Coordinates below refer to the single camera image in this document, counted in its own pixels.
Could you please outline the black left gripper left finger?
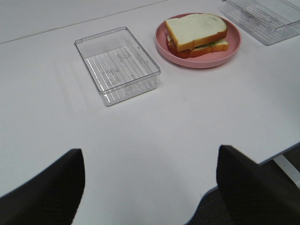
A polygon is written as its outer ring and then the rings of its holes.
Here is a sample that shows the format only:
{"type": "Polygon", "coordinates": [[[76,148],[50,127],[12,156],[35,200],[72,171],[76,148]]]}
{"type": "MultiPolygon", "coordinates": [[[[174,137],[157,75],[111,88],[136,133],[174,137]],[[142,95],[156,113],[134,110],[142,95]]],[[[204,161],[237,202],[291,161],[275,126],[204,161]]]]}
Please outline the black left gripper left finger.
{"type": "Polygon", "coordinates": [[[2,225],[70,225],[85,188],[81,149],[71,149],[0,198],[2,225]]]}

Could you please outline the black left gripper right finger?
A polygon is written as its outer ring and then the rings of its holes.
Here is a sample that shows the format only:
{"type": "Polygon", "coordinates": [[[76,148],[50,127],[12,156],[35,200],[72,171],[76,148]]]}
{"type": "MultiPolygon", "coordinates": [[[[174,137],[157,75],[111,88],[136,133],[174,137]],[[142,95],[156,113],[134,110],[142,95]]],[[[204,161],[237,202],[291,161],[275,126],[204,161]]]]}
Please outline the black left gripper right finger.
{"type": "Polygon", "coordinates": [[[300,190],[233,146],[219,147],[217,186],[235,225],[300,223],[300,190]]]}

